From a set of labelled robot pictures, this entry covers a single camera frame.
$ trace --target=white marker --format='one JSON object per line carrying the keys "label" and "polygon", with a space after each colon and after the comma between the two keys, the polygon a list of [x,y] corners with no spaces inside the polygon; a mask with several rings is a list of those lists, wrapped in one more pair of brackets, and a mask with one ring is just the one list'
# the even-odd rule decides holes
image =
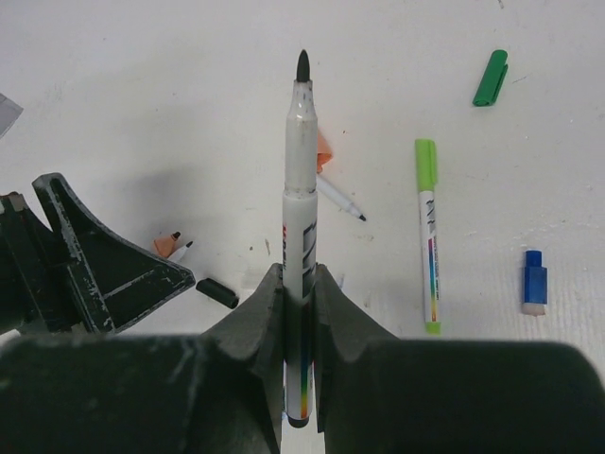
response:
{"label": "white marker", "polygon": [[361,214],[361,211],[354,205],[353,201],[333,187],[332,184],[321,175],[318,175],[318,190],[347,213],[364,222],[366,221],[366,217]]}
{"label": "white marker", "polygon": [[313,405],[311,302],[318,218],[318,118],[309,58],[301,52],[285,122],[284,273],[285,412],[290,425],[309,422]]}
{"label": "white marker", "polygon": [[185,254],[187,253],[187,251],[189,251],[189,248],[191,247],[192,244],[193,244],[193,241],[189,241],[184,246],[180,246],[179,249],[177,249],[174,253],[172,253],[168,257],[168,260],[170,260],[171,262],[174,262],[174,263],[179,263],[182,260],[182,258],[185,257]]}

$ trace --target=marker tip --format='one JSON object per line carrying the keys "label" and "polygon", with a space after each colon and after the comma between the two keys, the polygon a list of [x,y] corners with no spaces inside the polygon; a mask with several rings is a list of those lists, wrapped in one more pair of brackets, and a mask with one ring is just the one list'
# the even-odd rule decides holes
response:
{"label": "marker tip", "polygon": [[309,64],[309,56],[306,54],[306,50],[302,50],[299,56],[299,64],[296,67],[296,81],[297,82],[308,82],[311,80],[311,65]]}

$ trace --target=pen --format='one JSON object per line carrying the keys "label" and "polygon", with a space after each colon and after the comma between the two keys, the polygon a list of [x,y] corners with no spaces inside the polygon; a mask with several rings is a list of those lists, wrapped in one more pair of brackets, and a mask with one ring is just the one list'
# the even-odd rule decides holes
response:
{"label": "pen", "polygon": [[416,178],[423,249],[424,321],[427,333],[440,334],[439,255],[434,194],[437,183],[437,151],[432,140],[416,140]]}
{"label": "pen", "polygon": [[306,51],[299,56],[285,122],[284,217],[285,412],[290,425],[309,422],[312,406],[311,301],[318,219],[318,118]]}
{"label": "pen", "polygon": [[347,213],[355,216],[358,219],[366,221],[366,217],[363,216],[359,208],[357,208],[353,201],[349,200],[347,196],[338,191],[330,182],[328,182],[321,175],[318,175],[318,190],[328,199],[333,201],[336,205],[342,208]]}
{"label": "pen", "polygon": [[174,263],[179,263],[182,260],[182,258],[185,257],[185,254],[187,253],[187,251],[189,251],[189,248],[191,247],[192,244],[193,244],[193,241],[189,241],[184,246],[180,246],[179,249],[177,249],[174,253],[172,253],[168,257],[168,260],[170,260],[171,262],[174,262]]}

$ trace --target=blue cap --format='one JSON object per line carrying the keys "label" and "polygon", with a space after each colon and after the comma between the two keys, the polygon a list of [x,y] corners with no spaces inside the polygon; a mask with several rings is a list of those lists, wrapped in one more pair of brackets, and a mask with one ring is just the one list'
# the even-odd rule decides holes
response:
{"label": "blue cap", "polygon": [[524,276],[523,302],[545,305],[548,280],[547,270],[542,266],[540,251],[526,251]]}

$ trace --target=marker barrel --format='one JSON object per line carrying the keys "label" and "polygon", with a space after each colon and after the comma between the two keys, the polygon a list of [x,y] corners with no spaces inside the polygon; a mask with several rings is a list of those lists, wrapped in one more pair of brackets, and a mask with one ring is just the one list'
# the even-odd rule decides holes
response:
{"label": "marker barrel", "polygon": [[284,194],[286,413],[304,421],[313,408],[311,304],[315,288],[317,192]]}
{"label": "marker barrel", "polygon": [[423,251],[424,321],[426,330],[440,334],[439,315],[439,254],[437,250],[437,223],[433,191],[418,194],[420,230]]}
{"label": "marker barrel", "polygon": [[318,118],[313,83],[294,82],[285,122],[284,270],[285,411],[307,424],[313,405],[311,305],[315,288]]}

